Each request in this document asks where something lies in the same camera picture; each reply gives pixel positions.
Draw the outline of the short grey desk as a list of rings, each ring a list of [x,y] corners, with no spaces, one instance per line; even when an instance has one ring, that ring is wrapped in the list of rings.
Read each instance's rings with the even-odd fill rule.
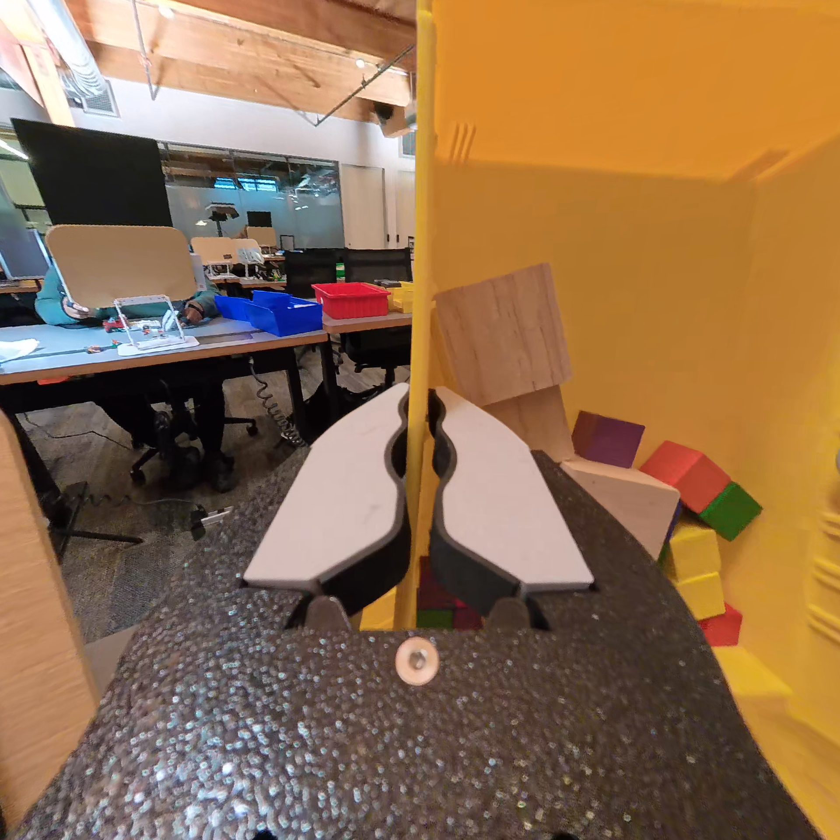
[[[328,314],[322,315],[324,332],[331,335],[350,335],[352,333],[376,333],[385,331],[383,339],[367,339],[362,349],[362,359],[358,360],[349,353],[354,369],[360,373],[367,369],[382,370],[384,381],[363,395],[373,397],[395,383],[396,369],[408,365],[411,353],[411,328],[413,316],[410,313],[389,312],[381,316],[366,318],[337,319]],[[343,415],[336,366],[330,339],[319,345],[322,368],[322,383],[326,395],[331,422],[335,423]]]

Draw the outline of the black wheeled office chair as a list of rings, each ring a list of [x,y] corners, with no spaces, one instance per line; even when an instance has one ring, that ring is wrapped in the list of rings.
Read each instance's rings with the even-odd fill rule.
[[[129,470],[135,485],[145,482],[144,467],[153,458],[163,461],[169,484],[188,490],[199,481],[215,492],[235,488],[235,458],[224,451],[224,430],[241,426],[250,437],[259,434],[252,418],[229,416],[220,383],[177,389],[169,394],[168,409],[155,409],[145,395],[119,402],[118,425],[129,432],[144,452]]]

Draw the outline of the red ribbed bin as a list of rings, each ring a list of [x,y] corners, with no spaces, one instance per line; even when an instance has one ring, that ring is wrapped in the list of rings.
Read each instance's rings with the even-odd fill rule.
[[[391,292],[363,282],[316,283],[311,286],[322,315],[332,320],[382,317],[389,312]]]

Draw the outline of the clear white stand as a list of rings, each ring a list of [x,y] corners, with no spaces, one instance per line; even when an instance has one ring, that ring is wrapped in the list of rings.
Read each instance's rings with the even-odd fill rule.
[[[127,320],[125,313],[127,308],[156,304],[166,306],[166,314],[157,327],[154,325],[133,327]],[[112,305],[128,339],[127,343],[122,342],[117,346],[117,354],[121,358],[133,359],[141,355],[191,350],[198,347],[197,338],[185,334],[172,300],[166,295],[115,298]]]

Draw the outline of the pile of coloured cubes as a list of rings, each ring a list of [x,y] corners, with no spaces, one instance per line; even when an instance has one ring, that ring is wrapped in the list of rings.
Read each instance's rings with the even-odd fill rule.
[[[548,467],[559,471],[563,476],[572,480],[574,485],[583,490],[584,503],[595,504],[596,523],[603,522],[607,526],[617,526],[618,536],[629,542],[631,549],[641,550],[642,555],[653,560],[645,548],[631,535],[614,516],[604,509],[586,490],[579,486],[560,466],[549,459]],[[667,546],[669,538],[676,530],[681,509],[687,509],[702,520],[707,527],[702,532],[710,532],[710,540],[715,543],[717,537],[733,540],[755,519],[761,512],[761,506],[752,499],[740,486],[732,482],[730,476],[719,468],[700,451],[681,444],[666,441],[654,451],[643,463],[640,471],[663,481],[679,491],[680,501],[674,519],[671,522],[662,549]],[[570,531],[571,518],[563,513]],[[598,582],[594,573],[594,564],[585,556],[583,539],[573,535],[581,550],[584,560],[593,572],[594,584]]]

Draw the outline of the large beige rounded board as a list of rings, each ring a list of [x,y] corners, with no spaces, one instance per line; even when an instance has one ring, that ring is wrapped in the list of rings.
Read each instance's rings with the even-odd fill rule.
[[[88,309],[136,297],[181,301],[197,290],[186,237],[173,227],[62,224],[45,241],[68,297]]]

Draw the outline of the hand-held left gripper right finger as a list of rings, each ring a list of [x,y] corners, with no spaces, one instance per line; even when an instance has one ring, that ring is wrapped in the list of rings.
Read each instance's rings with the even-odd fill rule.
[[[482,616],[501,599],[589,590],[593,572],[520,437],[444,386],[429,391],[427,415],[437,582]]]

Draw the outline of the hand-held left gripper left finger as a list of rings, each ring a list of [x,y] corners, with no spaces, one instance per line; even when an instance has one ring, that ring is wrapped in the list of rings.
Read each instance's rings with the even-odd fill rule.
[[[356,614],[401,582],[409,387],[385,389],[311,446],[244,573],[249,587],[330,596]]]

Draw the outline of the large blue bin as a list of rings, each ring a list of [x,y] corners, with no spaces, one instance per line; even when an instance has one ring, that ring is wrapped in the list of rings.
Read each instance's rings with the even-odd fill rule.
[[[290,337],[322,330],[322,304],[286,292],[255,290],[246,302],[250,324],[277,337]]]

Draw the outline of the tan wooden block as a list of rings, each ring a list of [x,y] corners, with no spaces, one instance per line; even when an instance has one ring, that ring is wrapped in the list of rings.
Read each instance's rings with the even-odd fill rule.
[[[532,450],[541,450],[554,462],[575,457],[561,388],[552,385],[483,406]]]

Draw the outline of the large grained wooden block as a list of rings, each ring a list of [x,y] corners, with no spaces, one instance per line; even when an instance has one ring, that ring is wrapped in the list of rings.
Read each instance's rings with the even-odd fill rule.
[[[470,402],[488,406],[571,379],[549,264],[440,291],[434,303],[449,367]]]

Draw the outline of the yellow plastic box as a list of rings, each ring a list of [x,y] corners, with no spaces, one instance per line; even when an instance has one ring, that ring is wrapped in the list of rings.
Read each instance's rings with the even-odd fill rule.
[[[838,838],[838,2],[419,2],[430,291],[550,263],[579,410],[763,508],[722,547],[744,701]]]

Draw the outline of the light wooden side panel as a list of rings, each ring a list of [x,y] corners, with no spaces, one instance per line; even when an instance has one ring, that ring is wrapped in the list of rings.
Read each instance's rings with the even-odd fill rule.
[[[23,821],[77,747],[99,694],[12,424],[1,419],[1,800]]]

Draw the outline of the long grey desk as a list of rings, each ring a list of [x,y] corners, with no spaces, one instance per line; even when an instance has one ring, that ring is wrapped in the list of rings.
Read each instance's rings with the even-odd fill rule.
[[[311,438],[313,421],[302,396],[295,349],[307,334],[279,338],[245,322],[216,318],[187,329],[196,344],[136,357],[122,331],[99,325],[24,328],[38,341],[35,352],[2,363],[2,411],[8,417],[84,403],[98,406],[134,442],[153,447],[157,403],[194,403],[196,436],[209,455],[223,451],[224,383],[246,375],[287,373],[293,423]]]

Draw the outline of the pale wooden block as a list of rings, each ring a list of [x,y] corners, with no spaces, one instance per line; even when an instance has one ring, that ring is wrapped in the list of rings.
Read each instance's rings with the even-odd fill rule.
[[[569,458],[561,468],[657,560],[679,506],[679,491],[638,469]]]

